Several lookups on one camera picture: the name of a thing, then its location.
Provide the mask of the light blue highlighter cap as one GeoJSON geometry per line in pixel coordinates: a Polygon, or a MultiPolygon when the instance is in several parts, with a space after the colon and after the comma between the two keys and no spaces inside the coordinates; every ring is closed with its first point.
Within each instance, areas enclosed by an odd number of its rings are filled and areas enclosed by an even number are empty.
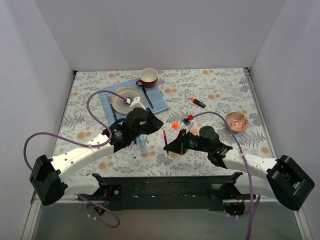
{"type": "Polygon", "coordinates": [[[140,135],[139,137],[139,142],[140,142],[140,144],[144,144],[145,143],[145,137],[144,137],[144,135],[142,134],[142,135],[140,135]]]}

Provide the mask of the orange black highlighter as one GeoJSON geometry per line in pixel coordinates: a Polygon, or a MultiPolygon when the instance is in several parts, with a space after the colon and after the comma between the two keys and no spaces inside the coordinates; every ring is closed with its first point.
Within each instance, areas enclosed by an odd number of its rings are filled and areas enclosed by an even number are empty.
{"type": "Polygon", "coordinates": [[[191,100],[194,104],[196,104],[197,106],[199,106],[199,107],[201,107],[201,108],[203,108],[203,109],[206,107],[206,105],[205,105],[203,102],[199,101],[199,100],[196,99],[196,98],[191,97],[190,100],[191,100]]]}

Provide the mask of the thin blue pen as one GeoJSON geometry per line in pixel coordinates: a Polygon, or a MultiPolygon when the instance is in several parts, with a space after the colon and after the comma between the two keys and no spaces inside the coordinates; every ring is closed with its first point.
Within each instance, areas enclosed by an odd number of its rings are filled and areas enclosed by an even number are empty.
{"type": "Polygon", "coordinates": [[[137,145],[136,144],[134,144],[134,148],[133,148],[133,158],[134,159],[136,159],[136,157],[137,157],[137,145]]]}

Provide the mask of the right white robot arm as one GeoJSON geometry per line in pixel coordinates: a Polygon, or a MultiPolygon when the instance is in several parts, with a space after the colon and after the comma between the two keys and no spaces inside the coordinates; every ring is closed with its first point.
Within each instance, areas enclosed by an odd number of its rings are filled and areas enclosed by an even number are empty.
{"type": "Polygon", "coordinates": [[[216,198],[230,200],[243,195],[260,195],[298,211],[315,187],[315,182],[290,156],[265,158],[242,154],[220,141],[211,126],[202,127],[198,135],[182,129],[163,149],[180,155],[188,150],[204,152],[213,165],[234,170],[225,183],[211,190],[216,198]]]}

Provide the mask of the light blue highlighter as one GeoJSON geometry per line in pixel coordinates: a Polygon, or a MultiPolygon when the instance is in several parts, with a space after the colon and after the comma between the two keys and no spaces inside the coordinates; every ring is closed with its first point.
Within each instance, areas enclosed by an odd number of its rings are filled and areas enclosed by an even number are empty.
{"type": "Polygon", "coordinates": [[[144,142],[140,142],[140,153],[142,156],[147,155],[146,144],[144,142]]]}

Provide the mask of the pink pen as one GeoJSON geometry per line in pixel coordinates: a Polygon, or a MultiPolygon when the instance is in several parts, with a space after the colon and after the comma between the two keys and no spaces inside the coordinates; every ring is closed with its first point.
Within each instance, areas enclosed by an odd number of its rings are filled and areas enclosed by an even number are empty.
{"type": "MultiPolygon", "coordinates": [[[[166,131],[164,128],[162,131],[163,131],[163,137],[164,137],[164,142],[165,142],[165,147],[166,147],[168,145],[167,135],[166,135],[166,131]]],[[[166,150],[166,154],[167,154],[167,156],[169,156],[170,155],[169,151],[166,150]]]]}

